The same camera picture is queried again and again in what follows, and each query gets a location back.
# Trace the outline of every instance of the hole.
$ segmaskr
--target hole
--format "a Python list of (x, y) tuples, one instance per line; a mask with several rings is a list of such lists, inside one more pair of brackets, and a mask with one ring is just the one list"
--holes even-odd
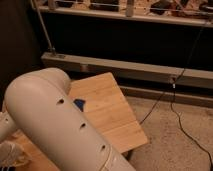
[(101, 153), (103, 153), (105, 149), (106, 149), (106, 146), (103, 145), (103, 146), (101, 147)]
[(83, 129), (85, 129), (85, 128), (86, 128), (86, 124), (83, 123), (83, 124), (80, 126), (80, 131), (83, 130)]
[(64, 103), (64, 99), (60, 99), (56, 104), (57, 105), (61, 105), (61, 104), (63, 104)]

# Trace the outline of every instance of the black cable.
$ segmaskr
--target black cable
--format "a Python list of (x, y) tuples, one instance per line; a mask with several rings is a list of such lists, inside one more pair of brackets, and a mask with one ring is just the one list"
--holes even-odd
[[(207, 24), (208, 20), (205, 21), (205, 23), (203, 24), (203, 26), (200, 28), (199, 32), (198, 32), (198, 35), (196, 36), (195, 38), (195, 41), (192, 45), (192, 48), (190, 50), (190, 53), (189, 53), (189, 57), (187, 59), (187, 62), (186, 62), (186, 65), (184, 67), (184, 69), (182, 70), (182, 72), (178, 75), (178, 77), (174, 80), (173, 82), (173, 90), (174, 90), (174, 93), (173, 93), (173, 99), (170, 103), (170, 108), (172, 110), (172, 112), (174, 112), (177, 117), (178, 117), (178, 123), (179, 123), (179, 126), (180, 126), (180, 130), (184, 133), (184, 135), (186, 137), (188, 137), (191, 141), (193, 141), (197, 147), (199, 147), (202, 151), (204, 151), (205, 153), (208, 154), (208, 157), (209, 157), (209, 161), (210, 161), (210, 171), (213, 171), (213, 163), (212, 163), (212, 157), (211, 157), (211, 154), (209, 151), (207, 151), (204, 147), (202, 147), (198, 141), (196, 141), (191, 135), (189, 135), (183, 128), (182, 126), (182, 123), (181, 123), (181, 117), (180, 117), (180, 114), (174, 109), (173, 107), (173, 104), (175, 102), (175, 98), (176, 98), (176, 93), (175, 93), (175, 90), (176, 90), (176, 83), (178, 82), (178, 80), (183, 76), (183, 74), (185, 73), (187, 67), (189, 66), (189, 63), (194, 55), (194, 52), (195, 52), (195, 48), (197, 47), (197, 44), (198, 44), (198, 41), (200, 40), (200, 37), (203, 33), (203, 30)], [(163, 95), (166, 93), (166, 91), (163, 91), (163, 93), (158, 97), (158, 99), (156, 100), (156, 102), (154, 103), (154, 105), (152, 106), (152, 108), (150, 109), (150, 111), (146, 114), (146, 116), (144, 117), (144, 119), (142, 121), (140, 121), (140, 125), (142, 125), (144, 123), (144, 121), (150, 116), (150, 114), (153, 112), (153, 110), (155, 109), (156, 105), (159, 103), (159, 101), (161, 100), (161, 98), (163, 97)]]
[[(203, 33), (203, 30), (207, 24), (208, 20), (205, 21), (205, 23), (201, 26), (194, 42), (193, 42), (193, 45), (192, 45), (192, 48), (190, 50), (190, 53), (189, 53), (189, 56), (188, 56), (188, 59), (186, 61), (186, 64), (185, 64), (185, 67), (184, 69), (182, 70), (182, 72), (177, 76), (177, 78), (174, 80), (173, 82), (173, 85), (176, 85), (176, 83), (178, 82), (178, 80), (183, 76), (183, 74), (185, 73), (186, 69), (187, 69), (187, 66), (189, 65), (193, 55), (194, 55), (194, 51), (195, 51), (195, 48), (197, 47), (197, 44), (198, 44), (198, 41), (200, 40), (200, 37), (201, 37), (201, 34)], [(156, 105), (158, 104), (158, 102), (161, 100), (161, 98), (163, 97), (163, 95), (166, 93), (166, 91), (163, 91), (162, 94), (158, 97), (158, 99), (156, 100), (156, 102), (154, 103), (154, 105), (152, 106), (152, 108), (150, 109), (150, 111), (146, 114), (146, 116), (144, 117), (143, 120), (141, 120), (139, 123), (140, 125), (142, 125), (144, 123), (144, 121), (150, 116), (150, 114), (153, 112), (153, 110), (155, 109)]]
[(179, 123), (179, 127), (180, 127), (180, 130), (184, 133), (184, 135), (186, 137), (188, 137), (192, 142), (194, 142), (197, 147), (199, 147), (202, 151), (204, 151), (206, 154), (208, 154), (208, 157), (209, 157), (209, 162), (210, 162), (210, 171), (213, 171), (213, 163), (212, 163), (212, 157), (211, 157), (211, 154), (208, 150), (206, 150), (203, 146), (201, 146), (199, 144), (199, 142), (197, 140), (195, 140), (189, 133), (187, 133), (185, 131), (185, 129), (183, 128), (183, 125), (182, 125), (182, 122), (181, 122), (181, 116), (180, 114), (174, 109), (174, 103), (175, 103), (175, 99), (176, 99), (176, 92), (175, 92), (175, 88), (174, 88), (174, 93), (173, 93), (173, 98), (172, 98), (172, 101), (170, 103), (170, 108), (172, 110), (173, 113), (175, 113), (178, 117), (178, 123)]
[(175, 81), (174, 81), (173, 84), (176, 84), (176, 83), (177, 83), (177, 81), (183, 76), (183, 74), (185, 73), (187, 67), (189, 66), (189, 63), (190, 63), (190, 61), (191, 61), (191, 59), (192, 59), (192, 57), (193, 57), (193, 55), (194, 55), (195, 48), (197, 47), (198, 41), (200, 40), (201, 34), (203, 33), (203, 30), (204, 30), (204, 28), (205, 28), (205, 26), (206, 26), (206, 24), (207, 24), (207, 22), (208, 22), (209, 20), (206, 19), (206, 21), (204, 22), (204, 24), (201, 26), (201, 28), (200, 28), (200, 30), (199, 30), (199, 32), (198, 32), (198, 34), (197, 34), (197, 36), (196, 36), (196, 38), (195, 38), (193, 44), (192, 44), (192, 47), (191, 47), (191, 50), (190, 50), (190, 52), (189, 52), (189, 56), (188, 56), (188, 59), (187, 59), (187, 61), (186, 61), (185, 67), (184, 67), (184, 69), (182, 70), (182, 72), (178, 75), (178, 77), (175, 79)]
[(149, 117), (149, 115), (151, 115), (151, 113), (153, 112), (153, 110), (155, 109), (155, 107), (157, 106), (157, 104), (159, 103), (159, 101), (161, 100), (161, 98), (164, 96), (165, 93), (166, 93), (166, 91), (163, 91), (161, 93), (161, 95), (157, 98), (157, 100), (155, 101), (154, 105), (149, 110), (149, 112), (146, 114), (146, 116), (144, 117), (144, 119), (139, 122), (140, 125), (142, 125), (145, 122), (145, 120)]

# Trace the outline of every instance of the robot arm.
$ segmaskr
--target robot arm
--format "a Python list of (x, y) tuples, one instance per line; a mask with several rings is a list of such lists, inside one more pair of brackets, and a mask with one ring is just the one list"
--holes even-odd
[(0, 122), (0, 142), (19, 128), (60, 170), (134, 171), (69, 99), (69, 90), (70, 79), (59, 69), (15, 79), (5, 94), (9, 114)]

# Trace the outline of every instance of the wooden board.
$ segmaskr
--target wooden board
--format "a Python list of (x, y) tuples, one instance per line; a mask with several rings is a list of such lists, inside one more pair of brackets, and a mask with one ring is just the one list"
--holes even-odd
[[(83, 99), (85, 117), (120, 153), (147, 143), (147, 137), (111, 73), (74, 81), (71, 99)], [(55, 171), (56, 166), (23, 134), (15, 140), (32, 162), (18, 171)]]

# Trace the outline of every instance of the speckled floor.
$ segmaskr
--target speckled floor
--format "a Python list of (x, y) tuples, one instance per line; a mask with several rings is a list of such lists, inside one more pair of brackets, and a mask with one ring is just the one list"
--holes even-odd
[[(127, 97), (140, 121), (154, 100)], [(175, 104), (182, 124), (213, 156), (213, 109)], [(179, 129), (168, 102), (159, 102), (143, 129), (149, 143), (134, 150), (130, 163), (137, 171), (209, 171), (209, 158)]]

